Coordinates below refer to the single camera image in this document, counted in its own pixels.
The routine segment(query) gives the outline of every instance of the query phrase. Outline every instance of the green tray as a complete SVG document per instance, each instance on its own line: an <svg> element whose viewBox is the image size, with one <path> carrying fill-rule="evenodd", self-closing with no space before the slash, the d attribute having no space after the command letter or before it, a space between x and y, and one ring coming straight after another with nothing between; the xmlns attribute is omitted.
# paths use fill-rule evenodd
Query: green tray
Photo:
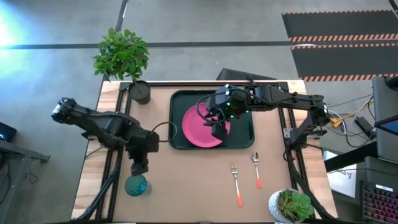
<svg viewBox="0 0 398 224"><path fill-rule="evenodd" d="M215 90L179 90L170 99L170 122L177 125L177 135L170 141L170 145L175 149L193 150L204 149L192 144L186 139L182 132L182 119L185 113L197 101L206 95L214 93ZM169 137L175 133L174 127L169 126ZM228 137L213 149L245 149L254 142L254 129L251 113L243 114L239 119L231 120L231 131Z"/></svg>

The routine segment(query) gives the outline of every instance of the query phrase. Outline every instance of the cardboard surface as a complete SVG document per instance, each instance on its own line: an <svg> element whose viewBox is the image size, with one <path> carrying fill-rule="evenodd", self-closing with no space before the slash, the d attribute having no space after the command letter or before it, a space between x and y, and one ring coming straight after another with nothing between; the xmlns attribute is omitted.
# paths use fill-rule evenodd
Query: cardboard surface
<svg viewBox="0 0 398 224"><path fill-rule="evenodd" d="M171 95L187 87L152 87L147 105L132 102L130 116L152 129L169 120ZM124 184L130 174L130 161L123 156L114 211L115 222L272 222L268 199L280 189L290 188L287 163L282 158L284 143L277 110L253 113L254 144L245 150L179 151L160 143L158 153L149 154L152 184L150 195L128 196ZM168 125L155 131L167 138ZM262 189L256 187L252 154L259 153ZM231 164L238 165L238 184L243 206L238 207Z"/></svg>

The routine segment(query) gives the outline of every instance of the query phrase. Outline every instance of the keyboard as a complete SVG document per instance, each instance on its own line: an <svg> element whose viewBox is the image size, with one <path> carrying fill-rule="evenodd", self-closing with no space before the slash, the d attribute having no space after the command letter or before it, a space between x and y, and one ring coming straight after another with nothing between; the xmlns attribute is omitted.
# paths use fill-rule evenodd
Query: keyboard
<svg viewBox="0 0 398 224"><path fill-rule="evenodd" d="M376 184L363 184L361 191L363 218L376 223L398 224L398 192L380 189Z"/></svg>

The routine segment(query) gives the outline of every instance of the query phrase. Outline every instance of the teal glass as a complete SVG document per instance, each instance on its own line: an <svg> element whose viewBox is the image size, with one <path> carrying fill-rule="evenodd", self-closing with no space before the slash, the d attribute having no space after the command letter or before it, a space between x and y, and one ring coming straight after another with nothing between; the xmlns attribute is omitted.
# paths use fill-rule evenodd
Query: teal glass
<svg viewBox="0 0 398 224"><path fill-rule="evenodd" d="M140 195L148 195L152 190L151 184L143 175L130 176L124 185L128 195L137 197Z"/></svg>

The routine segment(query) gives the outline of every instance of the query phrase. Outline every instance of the black pot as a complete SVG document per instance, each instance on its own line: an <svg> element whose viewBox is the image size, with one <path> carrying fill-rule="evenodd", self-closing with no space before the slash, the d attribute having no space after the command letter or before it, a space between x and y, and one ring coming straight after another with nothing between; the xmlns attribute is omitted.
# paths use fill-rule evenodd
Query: black pot
<svg viewBox="0 0 398 224"><path fill-rule="evenodd" d="M139 80L133 82L129 87L129 96L141 105L150 102L150 86L147 82Z"/></svg>

